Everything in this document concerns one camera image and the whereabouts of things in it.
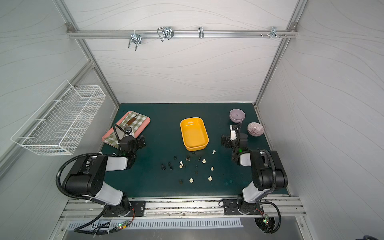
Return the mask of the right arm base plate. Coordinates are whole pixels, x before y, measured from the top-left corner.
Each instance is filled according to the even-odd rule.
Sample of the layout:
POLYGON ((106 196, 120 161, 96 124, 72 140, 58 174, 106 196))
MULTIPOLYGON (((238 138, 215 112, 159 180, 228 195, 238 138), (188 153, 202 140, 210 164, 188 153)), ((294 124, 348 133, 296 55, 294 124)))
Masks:
POLYGON ((264 214, 263 207, 255 203, 246 203, 242 200, 222 199, 219 206, 223 208, 226 216, 253 216, 264 214))

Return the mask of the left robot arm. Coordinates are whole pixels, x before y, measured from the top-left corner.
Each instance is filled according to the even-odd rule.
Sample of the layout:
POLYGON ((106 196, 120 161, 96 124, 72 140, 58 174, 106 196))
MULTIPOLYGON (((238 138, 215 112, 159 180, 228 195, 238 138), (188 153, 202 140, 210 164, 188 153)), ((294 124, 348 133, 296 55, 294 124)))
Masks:
POLYGON ((124 171, 133 167, 137 151, 146 146, 144 136, 125 136, 120 140, 118 154, 88 153, 65 162, 56 175, 58 190, 67 197, 89 200, 107 207, 129 210, 131 203, 123 191, 105 182, 107 172, 124 171))

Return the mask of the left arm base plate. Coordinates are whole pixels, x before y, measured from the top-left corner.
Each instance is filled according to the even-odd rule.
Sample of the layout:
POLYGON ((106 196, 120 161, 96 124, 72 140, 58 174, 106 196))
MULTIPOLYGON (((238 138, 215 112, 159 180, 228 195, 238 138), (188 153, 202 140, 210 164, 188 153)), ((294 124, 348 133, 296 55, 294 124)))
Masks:
POLYGON ((118 206, 107 205, 103 214, 105 218, 143 217, 146 208, 146 201, 130 201, 127 206, 121 203, 118 206))

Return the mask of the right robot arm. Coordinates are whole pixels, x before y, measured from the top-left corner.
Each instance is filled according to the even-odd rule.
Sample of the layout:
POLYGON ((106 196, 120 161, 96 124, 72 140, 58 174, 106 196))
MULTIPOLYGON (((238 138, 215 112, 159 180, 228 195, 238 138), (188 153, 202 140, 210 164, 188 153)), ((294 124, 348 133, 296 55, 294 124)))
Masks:
POLYGON ((238 209, 245 212, 251 205, 261 207, 261 200, 273 192, 288 186, 288 177, 280 156, 274 150, 249 150, 248 139, 239 136, 221 136, 221 145, 232 149, 234 163, 251 168, 252 181, 243 188, 237 200, 238 209))

